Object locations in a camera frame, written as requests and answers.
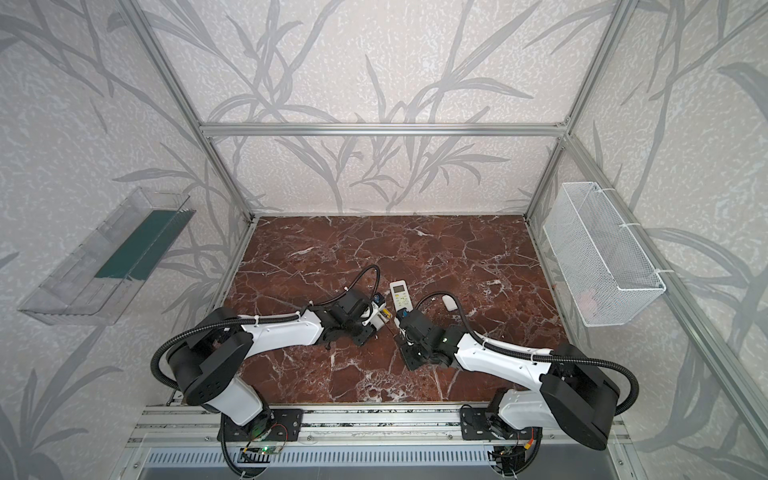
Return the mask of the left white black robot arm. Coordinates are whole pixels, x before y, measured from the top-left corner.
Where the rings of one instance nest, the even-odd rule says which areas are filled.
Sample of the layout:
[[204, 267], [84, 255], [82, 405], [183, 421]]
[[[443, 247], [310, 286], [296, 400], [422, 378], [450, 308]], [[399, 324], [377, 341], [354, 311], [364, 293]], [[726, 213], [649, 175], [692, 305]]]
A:
[[362, 346], [384, 326], [379, 317], [384, 306], [379, 292], [348, 289], [288, 314], [239, 315], [220, 307], [158, 347], [150, 371], [160, 383], [181, 392], [187, 404], [219, 413], [222, 440], [228, 430], [255, 440], [269, 432], [275, 415], [240, 376], [245, 360], [287, 347], [330, 345], [344, 337]]

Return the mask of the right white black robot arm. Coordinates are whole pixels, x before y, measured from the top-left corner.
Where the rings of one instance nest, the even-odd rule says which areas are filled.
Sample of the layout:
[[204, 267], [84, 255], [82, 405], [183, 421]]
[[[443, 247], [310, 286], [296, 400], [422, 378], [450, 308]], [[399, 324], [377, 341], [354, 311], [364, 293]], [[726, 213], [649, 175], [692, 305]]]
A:
[[637, 401], [640, 386], [626, 367], [586, 357], [574, 345], [534, 349], [483, 337], [466, 326], [441, 328], [421, 311], [402, 309], [396, 324], [408, 369], [443, 364], [522, 386], [489, 403], [488, 429], [500, 438], [527, 428], [559, 428], [594, 450], [607, 446], [613, 418]]

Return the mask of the white battery cover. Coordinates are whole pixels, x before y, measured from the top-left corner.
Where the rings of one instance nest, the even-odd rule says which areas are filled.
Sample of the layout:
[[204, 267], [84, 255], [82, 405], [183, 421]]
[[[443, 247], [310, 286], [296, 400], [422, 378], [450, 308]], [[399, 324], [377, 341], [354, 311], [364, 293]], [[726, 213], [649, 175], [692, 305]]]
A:
[[442, 302], [444, 304], [445, 309], [448, 312], [454, 312], [458, 310], [458, 304], [450, 295], [443, 295], [442, 296]]

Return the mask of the white remote control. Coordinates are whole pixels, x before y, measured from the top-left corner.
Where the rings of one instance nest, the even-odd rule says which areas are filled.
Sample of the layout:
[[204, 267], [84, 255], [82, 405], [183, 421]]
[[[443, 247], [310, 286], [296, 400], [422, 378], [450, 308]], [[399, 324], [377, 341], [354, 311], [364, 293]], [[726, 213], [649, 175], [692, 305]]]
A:
[[394, 281], [390, 283], [389, 287], [394, 310], [396, 312], [412, 311], [413, 303], [406, 282], [404, 280]]
[[386, 326], [390, 320], [392, 319], [392, 314], [389, 312], [389, 310], [386, 307], [377, 308], [375, 309], [369, 319], [368, 323], [370, 325], [373, 325], [376, 330], [381, 330], [384, 326]]

